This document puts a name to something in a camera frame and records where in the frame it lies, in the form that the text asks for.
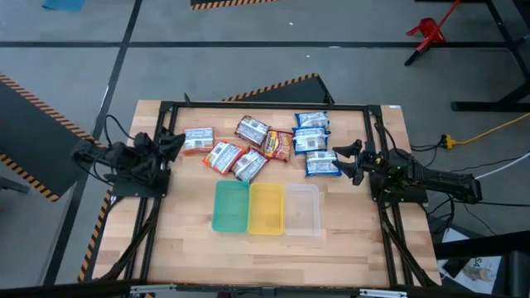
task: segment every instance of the green plastic container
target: green plastic container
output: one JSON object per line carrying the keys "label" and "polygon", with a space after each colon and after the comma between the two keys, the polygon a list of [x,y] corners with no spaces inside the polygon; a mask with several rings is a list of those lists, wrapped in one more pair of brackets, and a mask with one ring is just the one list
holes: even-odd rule
{"label": "green plastic container", "polygon": [[248,182],[220,180],[215,187],[212,229],[216,232],[245,233],[248,222]]}

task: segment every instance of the black and yellow hazard tape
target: black and yellow hazard tape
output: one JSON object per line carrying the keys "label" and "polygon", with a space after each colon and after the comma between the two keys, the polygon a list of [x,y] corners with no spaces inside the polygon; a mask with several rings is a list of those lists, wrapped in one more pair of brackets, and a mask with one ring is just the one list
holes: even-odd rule
{"label": "black and yellow hazard tape", "polygon": [[252,90],[250,92],[246,92],[244,94],[238,94],[238,95],[235,95],[235,96],[231,96],[231,97],[229,97],[227,99],[223,99],[223,101],[230,102],[230,101],[242,100],[242,99],[254,96],[256,94],[261,94],[261,93],[264,93],[264,92],[272,91],[274,89],[285,87],[285,86],[288,86],[290,84],[299,83],[299,82],[304,81],[306,79],[313,79],[313,78],[318,78],[318,77],[319,77],[319,75],[317,73],[306,74],[306,75],[303,75],[303,76],[299,76],[298,78],[295,78],[295,79],[288,79],[288,80],[285,80],[285,81],[283,81],[281,83],[272,84],[270,86],[262,87],[260,89],[255,89],[255,90]]}
{"label": "black and yellow hazard tape", "polygon": [[226,1],[191,1],[191,10],[211,9],[219,7],[234,7],[248,4],[258,4],[265,2],[277,2],[279,0],[226,0]]}
{"label": "black and yellow hazard tape", "polygon": [[52,107],[44,103],[42,100],[40,100],[37,96],[32,94],[31,92],[27,91],[23,87],[21,87],[17,82],[15,82],[12,79],[9,79],[6,75],[0,73],[0,82],[5,84],[7,87],[13,89],[15,92],[20,94],[23,98],[27,99],[30,103],[35,105],[37,108],[39,108],[43,113],[47,114],[50,118],[53,118],[58,123],[60,123],[62,126],[68,128],[71,132],[73,132],[77,137],[82,138],[84,140],[91,141],[95,143],[99,147],[105,147],[105,145],[101,144],[97,140],[95,140],[92,136],[90,136],[88,133],[84,132],[81,128],[76,126],[73,122],[68,120],[67,118],[61,116],[57,111],[55,111]]}
{"label": "black and yellow hazard tape", "polygon": [[54,194],[45,187],[41,182],[39,182],[35,177],[30,175],[28,172],[24,171],[21,166],[19,166],[15,161],[9,158],[5,153],[0,151],[0,161],[3,162],[8,168],[13,170],[17,175],[22,177],[27,183],[32,187],[38,190],[42,195],[44,195],[50,202],[55,202],[59,199],[59,195]]}
{"label": "black and yellow hazard tape", "polygon": [[107,194],[105,195],[105,198],[101,205],[101,210],[99,211],[98,219],[96,221],[96,224],[94,225],[94,231],[92,232],[92,235],[90,235],[89,247],[86,249],[86,254],[84,255],[83,263],[81,264],[81,270],[79,271],[79,275],[77,276],[77,282],[83,282],[87,277],[87,271],[89,270],[90,260],[94,255],[96,243],[98,242],[99,237],[101,237],[103,234],[102,227],[105,217],[107,216],[107,210],[111,204],[111,193],[112,190],[107,190]]}

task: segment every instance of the table leg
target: table leg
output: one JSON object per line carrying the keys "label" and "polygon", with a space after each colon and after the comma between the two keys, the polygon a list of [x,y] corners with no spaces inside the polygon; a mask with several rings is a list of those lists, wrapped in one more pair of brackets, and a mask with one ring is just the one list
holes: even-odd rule
{"label": "table leg", "polygon": [[530,112],[530,103],[517,103],[529,94],[527,81],[498,102],[452,102],[450,107],[456,112]]}

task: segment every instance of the gray floor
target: gray floor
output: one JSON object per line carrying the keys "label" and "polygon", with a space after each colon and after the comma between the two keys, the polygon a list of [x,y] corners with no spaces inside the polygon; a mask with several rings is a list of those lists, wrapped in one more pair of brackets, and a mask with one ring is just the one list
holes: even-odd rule
{"label": "gray floor", "polygon": [[[496,1],[514,38],[525,34],[515,7]],[[0,41],[121,41],[133,1],[88,1],[82,12],[53,12],[37,0],[4,0]],[[404,32],[422,17],[440,19],[447,4],[413,0],[282,0],[192,12],[187,1],[144,1],[133,41],[417,41]],[[485,6],[465,4],[446,23],[451,41],[501,41]],[[0,49],[0,71],[91,131],[117,49]],[[525,55],[530,50],[523,49]],[[506,50],[432,50],[413,67],[399,49],[129,49],[110,113],[128,128],[139,99],[220,100],[299,75],[319,73],[338,103],[403,106],[412,144],[442,133],[463,140],[516,118],[516,113],[453,113],[454,100],[494,101],[523,82]],[[523,154],[530,147],[526,120],[453,151],[439,150],[433,166],[452,170]],[[116,130],[114,140],[123,136]],[[430,153],[418,154],[429,161]],[[528,202],[528,163],[484,179],[486,201]],[[485,173],[493,167],[473,171]],[[17,179],[5,166],[0,174]],[[74,282],[106,190],[90,180],[58,282]],[[48,203],[38,194],[0,192],[0,287],[41,283],[70,197]],[[443,195],[431,195],[431,207]],[[530,228],[523,209],[471,206],[496,233]],[[441,215],[448,209],[441,209]],[[457,205],[455,223],[489,231]]]}

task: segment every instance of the plastic tray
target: plastic tray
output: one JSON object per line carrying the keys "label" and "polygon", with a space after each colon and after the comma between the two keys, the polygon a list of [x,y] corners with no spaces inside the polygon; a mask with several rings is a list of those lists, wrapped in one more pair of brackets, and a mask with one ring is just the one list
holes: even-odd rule
{"label": "plastic tray", "polygon": [[257,235],[283,234],[284,188],[276,183],[252,183],[248,207],[248,232]]}
{"label": "plastic tray", "polygon": [[320,235],[318,187],[316,185],[288,185],[285,193],[285,234]]}
{"label": "plastic tray", "polygon": [[212,229],[216,232],[247,232],[248,182],[221,180],[215,187]]}

